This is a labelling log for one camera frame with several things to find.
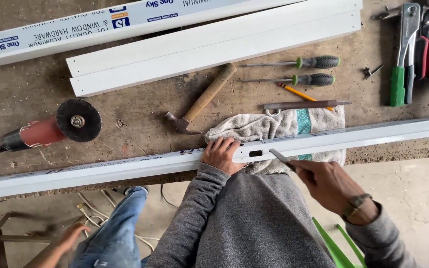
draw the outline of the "wristwatch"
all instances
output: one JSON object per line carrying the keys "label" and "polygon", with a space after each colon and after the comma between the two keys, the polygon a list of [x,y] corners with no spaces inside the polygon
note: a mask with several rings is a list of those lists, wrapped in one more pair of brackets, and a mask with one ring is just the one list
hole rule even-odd
{"label": "wristwatch", "polygon": [[372,199],[372,195],[361,194],[351,198],[342,210],[342,220],[347,221],[348,218],[354,216],[358,209],[365,203],[367,198]]}

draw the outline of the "towel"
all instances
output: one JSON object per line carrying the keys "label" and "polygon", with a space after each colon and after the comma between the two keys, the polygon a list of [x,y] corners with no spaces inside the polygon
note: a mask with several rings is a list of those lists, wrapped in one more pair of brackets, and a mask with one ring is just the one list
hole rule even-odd
{"label": "towel", "polygon": [[[206,142],[218,137],[233,137],[241,143],[272,139],[295,134],[315,133],[345,128],[343,105],[334,108],[335,112],[325,108],[284,110],[271,117],[257,113],[242,113],[224,120],[206,134]],[[288,157],[289,160],[336,161],[345,164],[346,150],[336,150],[308,155]],[[242,171],[250,174],[274,174],[286,172],[288,168],[278,159],[265,160],[248,165]]]}

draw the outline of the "hand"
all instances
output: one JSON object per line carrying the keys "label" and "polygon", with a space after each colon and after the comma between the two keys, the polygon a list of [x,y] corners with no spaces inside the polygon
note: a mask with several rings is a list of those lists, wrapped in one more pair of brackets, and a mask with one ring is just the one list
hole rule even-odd
{"label": "hand", "polygon": [[[310,195],[327,210],[342,216],[349,200],[364,194],[360,187],[337,162],[289,161],[295,172],[309,189]],[[378,208],[370,198],[347,220],[357,225],[367,225],[378,216]]]}
{"label": "hand", "polygon": [[210,141],[208,143],[201,157],[201,162],[233,175],[246,165],[246,163],[236,164],[233,162],[233,154],[240,145],[241,143],[235,142],[233,138],[223,140],[223,137],[219,137],[216,142]]}
{"label": "hand", "polygon": [[61,237],[61,240],[56,246],[57,249],[60,250],[62,253],[68,252],[68,250],[71,249],[77,241],[80,232],[82,232],[83,230],[90,231],[91,229],[82,223],[78,223],[65,230],[63,236]]}

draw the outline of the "yellow pencil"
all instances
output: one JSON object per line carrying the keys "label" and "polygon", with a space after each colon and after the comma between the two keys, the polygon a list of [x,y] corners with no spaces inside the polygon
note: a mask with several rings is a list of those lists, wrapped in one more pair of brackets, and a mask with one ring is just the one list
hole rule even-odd
{"label": "yellow pencil", "polygon": [[[299,91],[297,91],[297,90],[293,89],[292,87],[288,87],[288,86],[284,85],[283,83],[279,83],[279,85],[280,85],[280,86],[282,86],[283,88],[285,88],[285,89],[289,90],[290,92],[292,92],[292,93],[294,93],[294,94],[297,94],[297,95],[299,95],[299,96],[303,97],[303,98],[304,98],[304,99],[306,99],[306,100],[310,100],[310,101],[317,101],[316,99],[311,98],[311,97],[307,96],[306,94],[304,94],[304,93],[302,93],[302,92],[299,92]],[[330,110],[330,111],[334,111],[334,109],[332,109],[331,107],[326,107],[326,109],[327,109],[327,110]]]}

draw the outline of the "hammer head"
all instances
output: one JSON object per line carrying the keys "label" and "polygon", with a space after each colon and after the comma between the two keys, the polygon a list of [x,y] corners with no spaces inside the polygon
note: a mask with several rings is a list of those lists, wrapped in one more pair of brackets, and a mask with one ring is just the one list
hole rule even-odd
{"label": "hammer head", "polygon": [[201,131],[190,131],[187,130],[186,127],[190,124],[190,122],[185,119],[184,117],[182,119],[180,118],[176,118],[172,113],[168,112],[165,115],[166,118],[168,118],[168,120],[170,120],[173,125],[175,125],[176,129],[186,135],[196,135],[196,134],[201,134]]}

